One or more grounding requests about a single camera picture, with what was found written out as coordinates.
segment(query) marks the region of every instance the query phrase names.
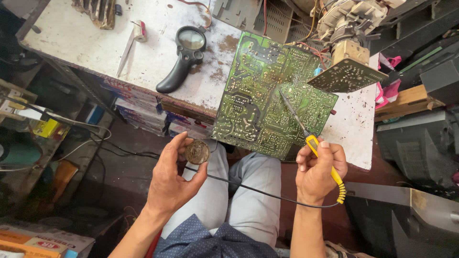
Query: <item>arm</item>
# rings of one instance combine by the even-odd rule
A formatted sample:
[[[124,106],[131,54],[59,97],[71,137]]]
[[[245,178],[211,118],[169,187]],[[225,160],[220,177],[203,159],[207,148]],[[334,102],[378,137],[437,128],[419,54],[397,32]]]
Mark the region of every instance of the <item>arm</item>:
[[[193,141],[183,132],[166,145],[153,169],[147,202],[132,227],[109,258],[143,258],[153,238],[171,216],[192,197],[207,178],[207,162],[190,181],[178,175],[177,158]]]
[[[343,178],[347,173],[346,155],[341,145],[321,142],[317,158],[306,145],[297,156],[297,201],[305,204],[323,205],[325,196],[337,185],[330,175],[334,166]],[[322,209],[297,205],[293,222],[290,257],[325,258],[322,235]]]

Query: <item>man's right hand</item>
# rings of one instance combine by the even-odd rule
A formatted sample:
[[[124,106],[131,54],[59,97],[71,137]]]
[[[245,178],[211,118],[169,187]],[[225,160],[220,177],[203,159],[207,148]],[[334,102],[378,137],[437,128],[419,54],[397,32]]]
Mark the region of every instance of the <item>man's right hand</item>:
[[[298,152],[296,183],[298,202],[320,206],[325,196],[337,186],[330,174],[331,167],[334,166],[340,177],[344,178],[347,173],[347,163],[341,145],[329,144],[321,138],[318,140],[319,158],[308,145]]]

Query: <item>floor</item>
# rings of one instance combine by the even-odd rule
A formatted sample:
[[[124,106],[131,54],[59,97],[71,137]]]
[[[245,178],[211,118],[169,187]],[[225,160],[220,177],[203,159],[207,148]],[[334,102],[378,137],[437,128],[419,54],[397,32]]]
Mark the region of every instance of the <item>floor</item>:
[[[160,137],[142,129],[135,129],[132,125],[124,124],[121,121],[115,121],[111,131],[113,136],[110,141],[132,152],[152,151],[161,153],[162,148],[170,141],[169,138]],[[108,144],[107,146],[116,151],[115,147]],[[157,161],[139,156],[118,157],[105,150],[99,150],[98,154],[106,167],[105,186],[101,184],[102,165],[99,161],[93,160],[75,194],[75,205],[96,202],[97,206],[120,213],[126,209],[126,214],[135,216],[142,210],[146,202],[152,176],[151,171]],[[372,169],[369,172],[351,166],[344,182],[395,185],[396,182],[403,181],[404,177],[398,170],[381,159],[376,138],[373,146],[372,164]],[[281,169],[282,196],[295,199],[297,166],[295,164],[282,164]],[[326,197],[325,203],[334,203],[337,193],[337,189],[330,193]],[[288,235],[288,231],[293,227],[295,207],[293,203],[283,200],[281,202],[279,247],[285,246],[283,241],[285,233],[287,231]],[[351,250],[362,250],[358,233],[351,225],[344,205],[324,209],[322,214],[324,239],[333,243],[341,243]]]

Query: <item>white workbench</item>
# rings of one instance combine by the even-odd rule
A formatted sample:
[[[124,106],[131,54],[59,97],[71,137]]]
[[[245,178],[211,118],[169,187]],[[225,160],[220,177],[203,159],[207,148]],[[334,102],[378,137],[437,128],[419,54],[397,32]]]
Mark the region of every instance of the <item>white workbench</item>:
[[[119,80],[145,89],[152,95],[215,116],[234,58],[241,31],[217,19],[205,33],[207,49],[203,64],[193,68],[175,92],[161,95],[156,85],[174,66],[175,34],[186,25],[207,24],[204,8],[174,0],[124,1],[123,15],[116,16],[113,30],[96,28],[86,14],[71,7],[71,0],[50,0],[35,22],[41,33],[30,30],[21,41],[47,57],[94,73],[115,78],[118,63],[133,24],[146,24],[148,41],[134,42]],[[343,145],[347,160],[365,170],[371,168],[375,85],[351,94],[339,94],[337,114],[330,116],[321,137]]]

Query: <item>fingernail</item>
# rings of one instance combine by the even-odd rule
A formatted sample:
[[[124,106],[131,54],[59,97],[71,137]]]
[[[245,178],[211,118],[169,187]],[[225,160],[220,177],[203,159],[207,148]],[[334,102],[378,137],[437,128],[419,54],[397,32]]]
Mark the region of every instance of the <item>fingernail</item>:
[[[327,141],[322,141],[322,142],[320,142],[320,147],[322,147],[322,148],[330,148],[330,143],[328,143]]]

